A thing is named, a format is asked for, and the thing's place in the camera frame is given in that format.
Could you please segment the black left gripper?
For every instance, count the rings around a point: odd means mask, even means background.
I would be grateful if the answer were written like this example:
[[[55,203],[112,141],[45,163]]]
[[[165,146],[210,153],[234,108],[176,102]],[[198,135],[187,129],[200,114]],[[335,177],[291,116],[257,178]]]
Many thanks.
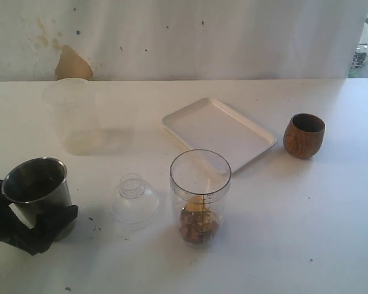
[[[77,205],[71,205],[52,213],[38,214],[35,226],[28,228],[9,207],[10,204],[2,194],[0,180],[0,242],[30,255],[49,250],[58,235],[77,218],[79,211]]]

